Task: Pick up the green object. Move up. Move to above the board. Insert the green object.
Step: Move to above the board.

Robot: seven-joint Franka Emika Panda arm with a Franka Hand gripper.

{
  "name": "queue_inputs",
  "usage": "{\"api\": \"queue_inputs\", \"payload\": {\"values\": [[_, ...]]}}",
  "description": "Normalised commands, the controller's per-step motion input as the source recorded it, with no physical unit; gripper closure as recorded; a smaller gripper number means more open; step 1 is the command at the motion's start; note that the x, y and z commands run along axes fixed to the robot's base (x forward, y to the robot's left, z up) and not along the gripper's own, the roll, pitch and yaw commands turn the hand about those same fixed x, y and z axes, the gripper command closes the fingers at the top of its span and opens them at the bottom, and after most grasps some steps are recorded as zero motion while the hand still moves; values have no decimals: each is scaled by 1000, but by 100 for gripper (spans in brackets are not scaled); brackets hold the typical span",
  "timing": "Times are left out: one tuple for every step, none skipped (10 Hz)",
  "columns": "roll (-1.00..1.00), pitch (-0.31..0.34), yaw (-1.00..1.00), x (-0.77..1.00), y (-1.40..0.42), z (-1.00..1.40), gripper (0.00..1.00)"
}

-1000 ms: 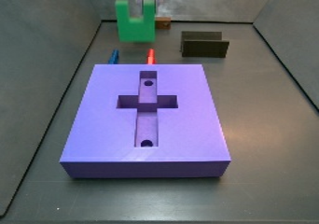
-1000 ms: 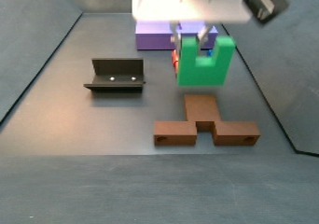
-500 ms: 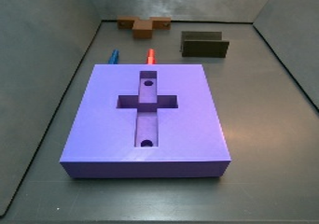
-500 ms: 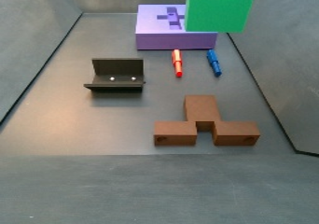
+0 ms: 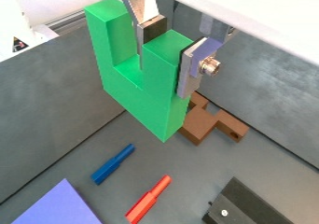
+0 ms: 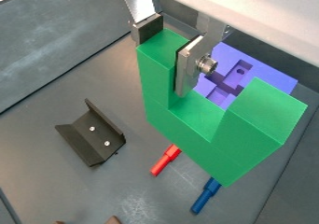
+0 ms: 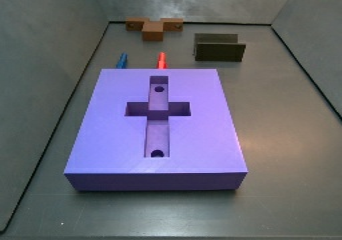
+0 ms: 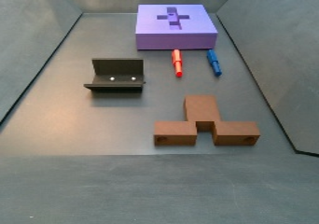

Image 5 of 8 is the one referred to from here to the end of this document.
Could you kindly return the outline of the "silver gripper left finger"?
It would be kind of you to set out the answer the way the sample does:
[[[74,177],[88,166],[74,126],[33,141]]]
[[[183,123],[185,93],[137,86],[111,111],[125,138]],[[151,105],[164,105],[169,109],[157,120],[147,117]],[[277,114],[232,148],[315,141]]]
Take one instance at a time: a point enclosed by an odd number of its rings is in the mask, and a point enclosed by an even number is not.
[[[167,31],[167,18],[160,15],[156,0],[123,0],[132,17],[137,38],[137,53],[141,45]]]

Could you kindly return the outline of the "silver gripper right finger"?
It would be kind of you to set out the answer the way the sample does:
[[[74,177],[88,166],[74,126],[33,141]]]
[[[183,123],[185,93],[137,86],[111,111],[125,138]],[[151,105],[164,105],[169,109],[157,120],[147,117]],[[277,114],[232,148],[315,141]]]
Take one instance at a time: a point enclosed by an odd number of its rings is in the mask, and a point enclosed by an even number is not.
[[[207,14],[201,14],[199,38],[181,52],[177,96],[185,99],[199,88],[201,76],[212,77],[219,70],[216,51],[235,36],[237,30]]]

